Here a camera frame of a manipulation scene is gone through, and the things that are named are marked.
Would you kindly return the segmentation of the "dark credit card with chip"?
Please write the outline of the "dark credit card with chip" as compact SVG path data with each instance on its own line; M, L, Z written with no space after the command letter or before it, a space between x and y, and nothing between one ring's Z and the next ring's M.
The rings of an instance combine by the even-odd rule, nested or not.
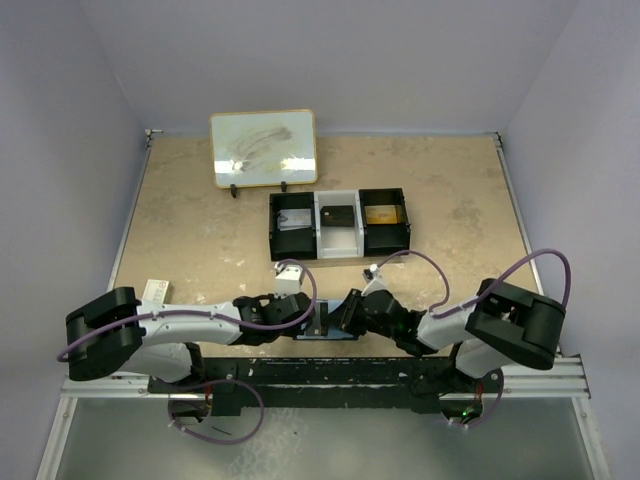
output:
M316 303L313 319L306 330L306 333L312 338L324 339L328 337L329 326L327 323L327 317L329 315L329 306L330 304L328 301L320 301Z

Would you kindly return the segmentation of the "blue leather card holder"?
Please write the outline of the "blue leather card holder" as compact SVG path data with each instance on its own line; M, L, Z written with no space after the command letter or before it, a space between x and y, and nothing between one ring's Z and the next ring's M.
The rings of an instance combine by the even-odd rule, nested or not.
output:
M320 302L320 301L328 301L329 302L329 304L330 304L330 306L329 306L329 315L331 313L333 313L334 311L336 311L338 309L338 307L341 305L341 302L338 301L338 300L318 300L317 302ZM324 339L322 339L322 338L312 338L309 334L306 333L306 330L310 326L310 323L311 323L311 320L313 319L313 316L310 319L306 320L302 324L301 330L293 336L294 340L296 340L296 341L355 341L355 340L358 339L357 336L354 336L352 334L343 332L336 326L331 326L328 323L328 320L327 320L327 323L328 323L328 326L329 326L328 337L324 338Z

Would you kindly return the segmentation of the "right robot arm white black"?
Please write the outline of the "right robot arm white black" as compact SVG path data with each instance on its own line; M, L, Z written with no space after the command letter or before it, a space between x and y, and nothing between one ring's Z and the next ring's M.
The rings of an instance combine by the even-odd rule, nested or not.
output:
M326 323L354 338L375 333L415 357L458 344L444 376L452 389L467 391L480 377L509 363L551 369L565 315L563 303L487 278L467 307L456 307L449 315L409 310L387 289L353 289Z

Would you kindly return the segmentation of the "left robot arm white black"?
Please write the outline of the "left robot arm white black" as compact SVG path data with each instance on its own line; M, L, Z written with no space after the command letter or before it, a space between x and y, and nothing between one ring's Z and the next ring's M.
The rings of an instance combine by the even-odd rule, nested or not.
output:
M56 360L68 365L73 381L131 372L194 392L206 378L197 343L271 343L298 333L316 306L317 296L303 292L215 305L167 305L139 300L132 287L118 287L67 315L67 346Z

